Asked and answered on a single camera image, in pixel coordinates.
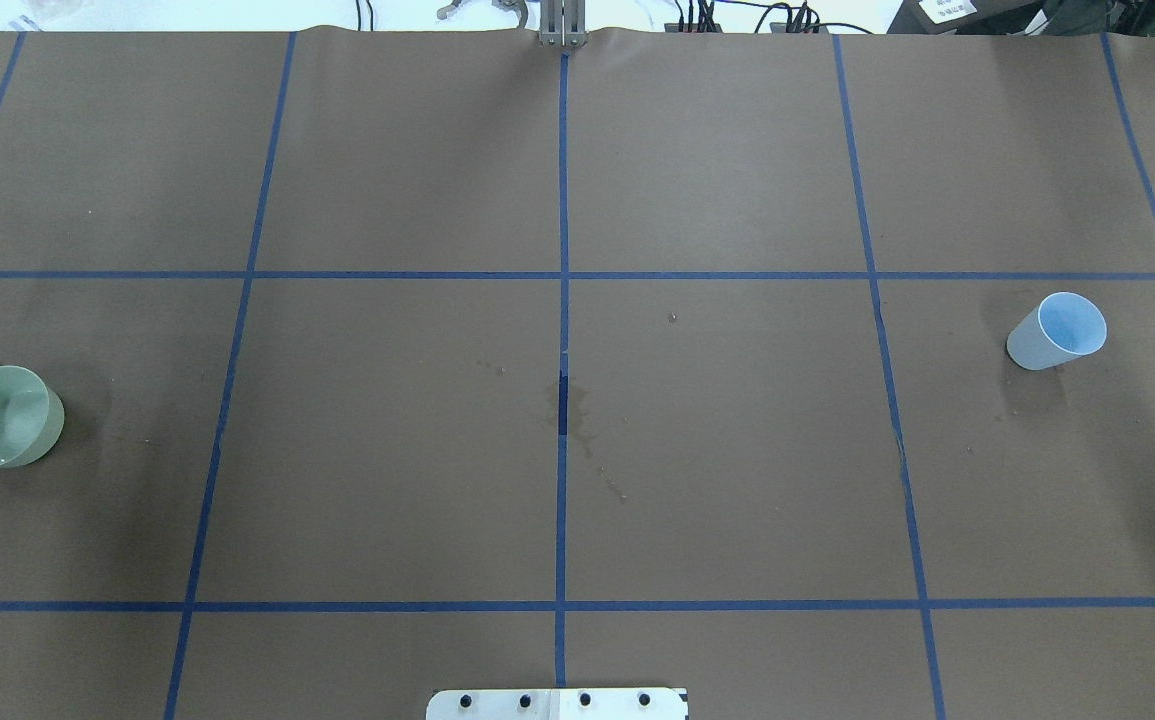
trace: mounting plate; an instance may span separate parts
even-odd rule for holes
[[[684,32],[685,35],[713,35],[707,32],[693,32],[693,34],[685,32],[687,31],[688,28],[687,23],[685,23],[685,25],[683,27],[685,29],[679,29],[679,23],[665,23],[664,28],[665,31],[668,32]],[[724,27],[720,23],[715,23],[715,32],[723,32],[723,31]]]
[[[672,688],[565,688],[441,691],[426,720],[687,720],[688,691]]]
[[[819,27],[817,29],[821,35],[830,35],[828,27]],[[803,32],[787,32],[787,23],[768,23],[768,31],[773,35],[804,35]]]

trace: black cable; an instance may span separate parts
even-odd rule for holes
[[[738,5],[754,5],[754,3],[738,3]],[[763,27],[763,21],[768,18],[768,14],[773,13],[773,10],[776,10],[777,8],[787,10],[787,24],[791,24],[791,13],[795,12],[791,8],[791,6],[787,3],[773,3],[773,5],[760,5],[760,8],[763,8],[763,15],[760,15],[759,22],[755,23],[755,34],[759,34],[759,29]]]
[[[852,23],[813,23],[800,28],[800,32],[814,31],[814,29],[819,27],[851,27],[852,29],[860,29],[860,31],[866,35],[874,35],[873,32],[870,32],[869,29],[860,25],[855,25]]]
[[[372,24],[372,0],[365,0],[365,5],[368,7],[368,29],[373,31],[377,28]],[[363,29],[363,8],[359,6],[359,0],[353,0],[353,29],[357,31]]]
[[[698,32],[715,32],[715,17],[711,13],[714,13],[714,9],[709,5],[706,5],[706,0],[699,0],[699,3],[696,3]]]
[[[803,3],[800,9],[796,10],[795,18],[787,23],[787,32],[799,32],[806,24],[808,24],[808,3]]]

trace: metal bracket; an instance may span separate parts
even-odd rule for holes
[[[586,45],[586,0],[541,0],[541,44]]]
[[[442,691],[426,720],[688,720],[679,688],[572,688]]]

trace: paper cup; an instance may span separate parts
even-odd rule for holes
[[[64,422],[60,398],[38,374],[0,366],[0,468],[40,459],[57,443]]]
[[[1106,319],[1074,292],[1053,292],[1008,333],[1008,355],[1028,370],[1043,370],[1093,355],[1106,344]]]

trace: white label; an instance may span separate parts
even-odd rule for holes
[[[970,0],[919,0],[919,7],[936,24],[964,18],[976,12]]]

